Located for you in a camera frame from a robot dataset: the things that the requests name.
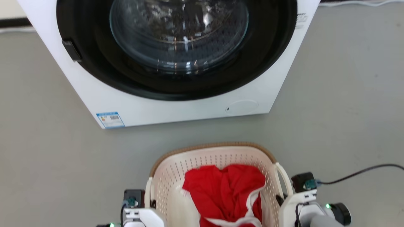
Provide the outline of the red garment with white trim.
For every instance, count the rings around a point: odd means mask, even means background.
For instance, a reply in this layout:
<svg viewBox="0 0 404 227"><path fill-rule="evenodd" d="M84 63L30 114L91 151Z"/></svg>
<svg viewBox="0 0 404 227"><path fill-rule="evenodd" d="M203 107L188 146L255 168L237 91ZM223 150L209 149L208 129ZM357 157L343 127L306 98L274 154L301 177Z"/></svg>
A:
<svg viewBox="0 0 404 227"><path fill-rule="evenodd" d="M199 227L262 227L261 191L266 178L254 166L201 166L186 172L183 190L199 215Z"/></svg>

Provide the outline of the blue energy label sticker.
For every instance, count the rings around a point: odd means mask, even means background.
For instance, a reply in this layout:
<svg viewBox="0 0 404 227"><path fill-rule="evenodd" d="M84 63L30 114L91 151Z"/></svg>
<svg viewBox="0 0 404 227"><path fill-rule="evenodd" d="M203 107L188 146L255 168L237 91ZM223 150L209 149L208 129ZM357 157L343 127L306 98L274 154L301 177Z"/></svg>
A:
<svg viewBox="0 0 404 227"><path fill-rule="evenodd" d="M102 128L109 129L125 127L125 124L118 112L97 113L96 117L101 123Z"/></svg>

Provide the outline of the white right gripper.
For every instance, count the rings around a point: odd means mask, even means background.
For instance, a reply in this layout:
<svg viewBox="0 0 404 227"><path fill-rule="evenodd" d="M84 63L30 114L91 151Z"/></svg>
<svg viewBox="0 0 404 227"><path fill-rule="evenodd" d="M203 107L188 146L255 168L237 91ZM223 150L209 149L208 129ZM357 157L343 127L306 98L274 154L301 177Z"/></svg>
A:
<svg viewBox="0 0 404 227"><path fill-rule="evenodd" d="M316 190L295 193L288 197L276 195L280 207L279 227L309 227L311 219L317 214L316 197Z"/></svg>

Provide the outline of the white front-load washing machine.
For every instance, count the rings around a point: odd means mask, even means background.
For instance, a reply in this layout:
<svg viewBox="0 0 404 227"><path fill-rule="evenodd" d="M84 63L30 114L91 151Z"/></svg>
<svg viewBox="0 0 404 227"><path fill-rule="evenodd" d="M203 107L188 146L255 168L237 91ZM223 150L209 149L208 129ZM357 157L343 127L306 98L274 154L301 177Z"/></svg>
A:
<svg viewBox="0 0 404 227"><path fill-rule="evenodd" d="M125 127L233 117L233 115L227 115L225 108L238 100L258 102L258 108L250 115L270 112L321 2L321 0L298 0L298 13L308 15L304 28L294 30L291 43L284 53L258 78L238 89L218 96L176 102L153 100L128 94L93 77L79 63L70 58L62 45L56 19L57 0L17 1L101 128L96 114L105 112L118 112Z"/></svg>

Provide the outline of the black wall baseboard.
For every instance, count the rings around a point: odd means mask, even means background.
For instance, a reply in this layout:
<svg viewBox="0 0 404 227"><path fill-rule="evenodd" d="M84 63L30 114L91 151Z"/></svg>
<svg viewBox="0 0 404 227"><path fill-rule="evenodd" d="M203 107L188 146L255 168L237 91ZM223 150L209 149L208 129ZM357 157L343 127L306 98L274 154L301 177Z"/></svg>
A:
<svg viewBox="0 0 404 227"><path fill-rule="evenodd" d="M27 17L0 19L0 29L32 27Z"/></svg>

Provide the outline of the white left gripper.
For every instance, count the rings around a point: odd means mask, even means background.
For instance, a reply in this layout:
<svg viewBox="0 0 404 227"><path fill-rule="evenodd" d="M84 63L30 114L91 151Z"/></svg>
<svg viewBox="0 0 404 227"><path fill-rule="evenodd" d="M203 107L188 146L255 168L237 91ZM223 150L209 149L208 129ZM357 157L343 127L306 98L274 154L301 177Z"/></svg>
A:
<svg viewBox="0 0 404 227"><path fill-rule="evenodd" d="M165 227L162 213L154 208L125 208L123 227Z"/></svg>

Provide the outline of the small printed washer label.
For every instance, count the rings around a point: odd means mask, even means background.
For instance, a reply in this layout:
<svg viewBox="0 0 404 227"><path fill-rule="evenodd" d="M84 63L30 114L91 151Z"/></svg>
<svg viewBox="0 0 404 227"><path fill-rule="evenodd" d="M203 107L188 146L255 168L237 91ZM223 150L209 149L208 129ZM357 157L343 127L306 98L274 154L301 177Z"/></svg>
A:
<svg viewBox="0 0 404 227"><path fill-rule="evenodd" d="M299 30L304 28L306 21L308 19L308 15L306 13L297 13L297 21L295 25L295 30Z"/></svg>

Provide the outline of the black round washer door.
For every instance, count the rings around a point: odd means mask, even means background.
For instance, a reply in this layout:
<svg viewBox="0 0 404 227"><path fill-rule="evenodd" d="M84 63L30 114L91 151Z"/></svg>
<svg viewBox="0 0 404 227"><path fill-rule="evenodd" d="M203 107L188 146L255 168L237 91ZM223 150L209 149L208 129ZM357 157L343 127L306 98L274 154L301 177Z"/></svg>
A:
<svg viewBox="0 0 404 227"><path fill-rule="evenodd" d="M206 99L268 70L291 43L298 0L57 0L62 40L101 82L135 96Z"/></svg>

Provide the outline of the cream perforated laundry basket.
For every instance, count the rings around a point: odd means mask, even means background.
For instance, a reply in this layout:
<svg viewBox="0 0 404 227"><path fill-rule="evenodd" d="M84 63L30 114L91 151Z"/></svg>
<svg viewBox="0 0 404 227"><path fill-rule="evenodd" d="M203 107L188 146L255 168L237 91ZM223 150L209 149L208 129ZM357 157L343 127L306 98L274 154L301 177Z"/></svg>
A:
<svg viewBox="0 0 404 227"><path fill-rule="evenodd" d="M251 142L202 144L164 154L150 171L145 207L155 208L166 227L199 227L200 214L182 190L185 174L201 166L222 169L230 164L255 166L265 176L266 186L261 190L262 227L279 227L280 205L276 197L285 199L294 194L294 189L274 155Z"/></svg>

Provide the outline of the round white filter cover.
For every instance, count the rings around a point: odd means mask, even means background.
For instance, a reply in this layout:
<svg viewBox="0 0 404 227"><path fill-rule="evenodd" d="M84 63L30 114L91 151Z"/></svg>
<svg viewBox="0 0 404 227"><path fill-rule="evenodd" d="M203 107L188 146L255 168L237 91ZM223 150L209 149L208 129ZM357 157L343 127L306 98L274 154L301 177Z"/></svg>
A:
<svg viewBox="0 0 404 227"><path fill-rule="evenodd" d="M227 115L250 115L258 108L258 102L254 100L238 100L225 108Z"/></svg>

